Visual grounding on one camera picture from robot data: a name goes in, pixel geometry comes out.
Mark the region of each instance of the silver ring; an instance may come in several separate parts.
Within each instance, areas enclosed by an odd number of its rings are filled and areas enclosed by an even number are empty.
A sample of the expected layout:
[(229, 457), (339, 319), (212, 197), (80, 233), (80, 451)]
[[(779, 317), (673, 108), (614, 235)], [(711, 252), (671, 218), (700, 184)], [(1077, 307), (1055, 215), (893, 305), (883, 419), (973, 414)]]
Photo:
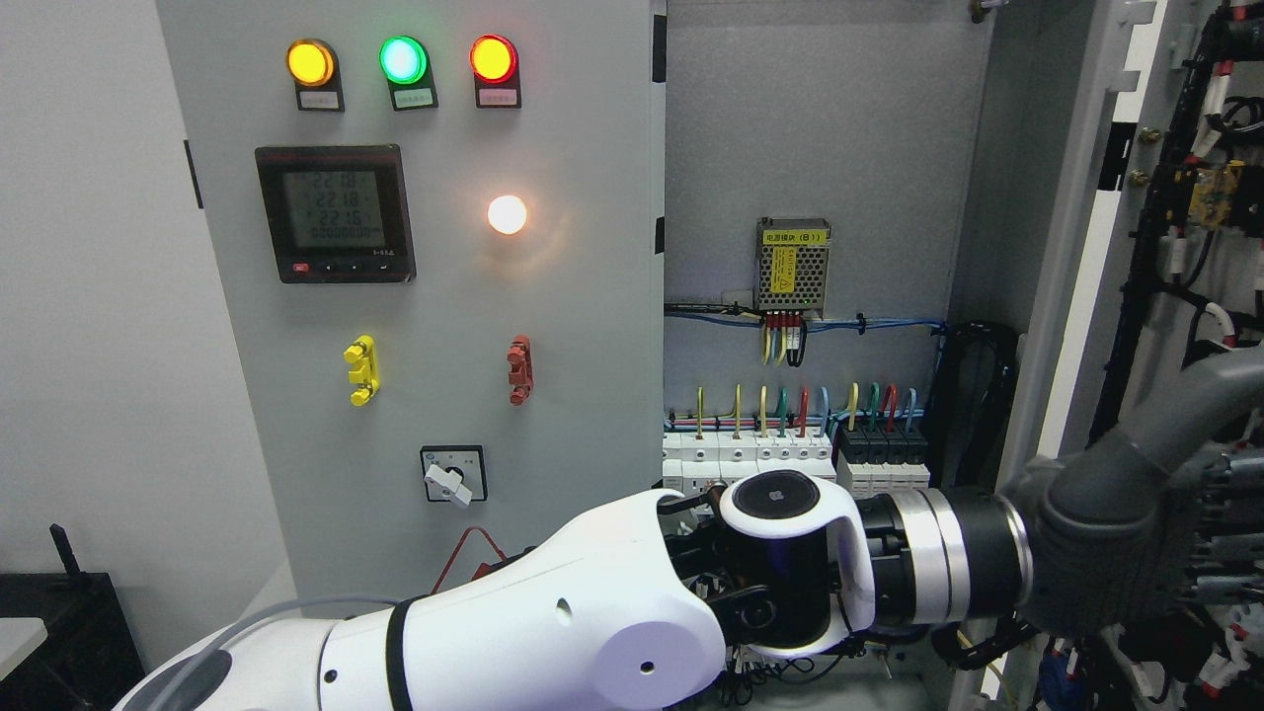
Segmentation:
[(1014, 507), (1014, 504), (1009, 498), (1005, 498), (1000, 493), (995, 495), (996, 501), (1001, 504), (1005, 509), (1005, 522), (1010, 525), (1010, 535), (1014, 536), (1015, 554), (1019, 559), (1019, 574), (1023, 576), (1023, 588), (1019, 592), (1019, 600), (1014, 603), (1015, 607), (1021, 607), (1026, 605), (1028, 598), (1031, 597), (1031, 577), (1035, 568), (1035, 560), (1031, 557), (1031, 544), (1028, 543), (1026, 525), (1023, 522), (1023, 516), (1019, 515), (1019, 510)]
[(956, 622), (964, 620), (969, 615), (969, 558), (966, 555), (966, 535), (961, 530), (961, 521), (952, 509), (952, 504), (938, 488), (928, 488), (920, 492), (930, 504), (930, 510), (939, 522), (939, 534), (943, 539), (944, 558), (948, 560), (949, 603), (948, 616), (942, 621)]
[(904, 535), (913, 558), (916, 606), (911, 621), (942, 622), (952, 605), (952, 581), (948, 577), (948, 558), (935, 512), (930, 509), (930, 502), (916, 491), (892, 491), (887, 496), (895, 502), (900, 520), (904, 521)]

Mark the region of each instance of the black device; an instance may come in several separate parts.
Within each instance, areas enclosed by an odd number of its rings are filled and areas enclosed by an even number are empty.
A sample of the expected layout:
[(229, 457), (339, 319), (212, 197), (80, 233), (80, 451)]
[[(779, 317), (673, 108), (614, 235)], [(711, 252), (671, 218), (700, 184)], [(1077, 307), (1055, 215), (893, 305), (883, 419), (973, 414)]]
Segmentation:
[(0, 710), (110, 708), (144, 678), (107, 573), (80, 571), (61, 526), (51, 526), (66, 573), (0, 574), (0, 616), (39, 617), (48, 639), (5, 679)]
[(282, 282), (416, 276), (398, 145), (267, 145), (254, 159)]

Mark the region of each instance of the lcd display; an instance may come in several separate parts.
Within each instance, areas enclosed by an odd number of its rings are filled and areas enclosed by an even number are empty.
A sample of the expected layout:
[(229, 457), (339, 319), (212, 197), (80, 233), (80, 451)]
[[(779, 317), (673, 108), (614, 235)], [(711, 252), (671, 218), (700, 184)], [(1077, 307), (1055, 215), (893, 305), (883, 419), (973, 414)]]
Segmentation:
[(282, 176), (295, 245), (386, 247), (378, 180), (373, 171), (306, 171)]

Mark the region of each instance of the red wire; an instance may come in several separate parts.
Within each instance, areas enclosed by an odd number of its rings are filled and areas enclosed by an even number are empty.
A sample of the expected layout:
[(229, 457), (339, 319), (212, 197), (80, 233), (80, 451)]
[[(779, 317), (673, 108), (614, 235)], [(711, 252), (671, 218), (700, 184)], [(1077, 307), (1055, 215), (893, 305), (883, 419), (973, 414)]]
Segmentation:
[(900, 388), (895, 387), (895, 385), (889, 385), (886, 387), (886, 399), (882, 402), (884, 410), (890, 407), (890, 414), (886, 416), (886, 431), (895, 431), (895, 411), (899, 409), (899, 402)]
[(799, 395), (799, 436), (808, 436), (808, 388)]
[(447, 577), (447, 572), (453, 569), (453, 563), (456, 562), (456, 557), (460, 555), (461, 553), (461, 547), (465, 545), (465, 539), (468, 539), (470, 534), (474, 531), (483, 534), (483, 538), (487, 539), (487, 544), (492, 547), (492, 550), (495, 550), (495, 554), (501, 557), (501, 560), (506, 559), (504, 552), (501, 550), (501, 547), (497, 545), (494, 540), (492, 540), (492, 534), (487, 533), (487, 529), (484, 529), (483, 526), (470, 526), (465, 529), (465, 533), (461, 534), (461, 539), (456, 541), (456, 548), (454, 548), (453, 554), (447, 557), (447, 563), (444, 566), (444, 572), (439, 573), (439, 579), (435, 581), (435, 587), (430, 590), (430, 595), (435, 595), (436, 592), (439, 592), (439, 588), (442, 587), (444, 579)]

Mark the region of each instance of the indicator light label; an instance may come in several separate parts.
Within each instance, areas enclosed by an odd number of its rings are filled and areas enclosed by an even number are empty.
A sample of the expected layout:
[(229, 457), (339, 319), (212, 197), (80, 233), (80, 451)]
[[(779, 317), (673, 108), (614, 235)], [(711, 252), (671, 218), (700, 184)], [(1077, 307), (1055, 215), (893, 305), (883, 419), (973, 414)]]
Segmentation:
[(478, 101), (482, 106), (517, 106), (518, 90), (516, 89), (479, 89)]
[(337, 109), (336, 91), (300, 91), (298, 105), (303, 109)]
[(394, 92), (396, 108), (410, 109), (412, 106), (432, 106), (435, 92), (428, 89), (406, 89)]

